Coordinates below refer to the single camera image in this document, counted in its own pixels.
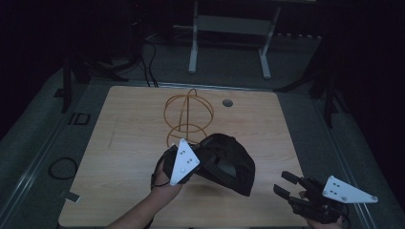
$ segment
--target human hand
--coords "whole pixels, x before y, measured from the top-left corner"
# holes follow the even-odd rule
[[[308,225],[313,229],[343,229],[343,217],[340,217],[337,222],[322,224],[313,219],[304,218]]]
[[[182,184],[176,184],[174,186],[170,184],[170,178],[163,171],[163,164],[164,161],[159,165],[155,173],[155,186],[152,189],[151,195],[155,198],[162,199],[164,202],[169,202],[179,194]]]

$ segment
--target dark background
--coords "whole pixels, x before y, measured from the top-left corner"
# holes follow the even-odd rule
[[[148,22],[167,37],[170,37],[173,24],[190,26],[192,23],[192,1],[154,0],[148,4],[145,1],[117,1],[117,4],[125,8],[128,2],[144,7],[132,10],[142,22]],[[243,10],[240,10],[241,1],[206,2],[202,10],[213,14],[226,10],[230,15],[268,17],[267,8],[256,11],[241,5]],[[222,2],[231,2],[236,7]],[[326,48],[316,54],[322,57],[320,59],[333,59],[337,52],[343,56],[336,69],[337,88],[343,93],[385,178],[404,208],[405,177],[401,171],[405,153],[405,122],[402,120],[405,116],[404,4],[356,1],[348,10],[335,6],[343,1],[321,2],[321,6],[285,4],[276,32],[293,36],[321,35]],[[62,67],[69,44],[75,43],[82,52],[97,60],[108,62],[114,55],[111,49],[118,42],[114,42],[111,28],[107,29],[108,23],[127,12],[116,8],[109,15],[105,10],[108,4],[111,3],[101,0],[4,0],[0,3],[0,137],[24,112],[48,77]],[[325,67],[325,62],[314,61],[315,68]]]

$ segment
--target wooden table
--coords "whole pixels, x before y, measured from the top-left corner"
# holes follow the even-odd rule
[[[80,200],[66,201],[60,225],[105,226],[147,196],[150,176],[167,149],[166,137],[171,130],[163,118],[165,103],[169,97],[188,91],[122,86],[110,90],[71,188]],[[214,110],[206,133],[235,136],[255,161],[251,196],[241,196],[194,175],[181,193],[155,216],[152,226],[306,225],[272,191],[277,183],[298,194],[300,187],[280,175],[284,170],[302,175],[277,95],[228,90],[197,90],[197,93]],[[232,100],[233,106],[224,106],[224,99]],[[176,103],[166,111],[169,121],[179,118],[181,103]],[[190,122],[203,124],[208,119],[204,106],[190,103]]]

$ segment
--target wire sculpture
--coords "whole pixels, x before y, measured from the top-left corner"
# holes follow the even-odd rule
[[[179,120],[176,121],[176,124],[171,124],[167,118],[167,110],[169,106],[173,105],[174,102],[178,99],[183,99],[183,102],[181,104],[180,117]],[[206,108],[207,112],[209,113],[209,120],[207,121],[207,123],[203,125],[199,123],[190,123],[190,116],[192,114],[192,112],[190,112],[190,104],[193,103],[193,101],[197,102],[197,104],[203,105]],[[204,129],[208,127],[209,124],[211,124],[214,118],[214,109],[205,98],[197,95],[196,89],[191,89],[187,94],[179,94],[170,97],[166,101],[166,105],[164,106],[163,116],[164,121],[171,128],[171,131],[166,138],[166,144],[167,147],[169,147],[170,136],[178,139],[185,138],[189,143],[198,143],[201,141],[201,139],[193,139],[191,134],[201,132],[203,133],[204,137],[206,137],[207,134]]]

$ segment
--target white tracking marker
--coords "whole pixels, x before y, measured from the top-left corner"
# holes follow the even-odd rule
[[[378,198],[330,176],[322,195],[343,203],[376,203]]]
[[[173,167],[170,185],[174,186],[187,176],[194,168],[200,164],[199,159],[188,145],[187,141],[182,138],[177,151],[175,166]]]

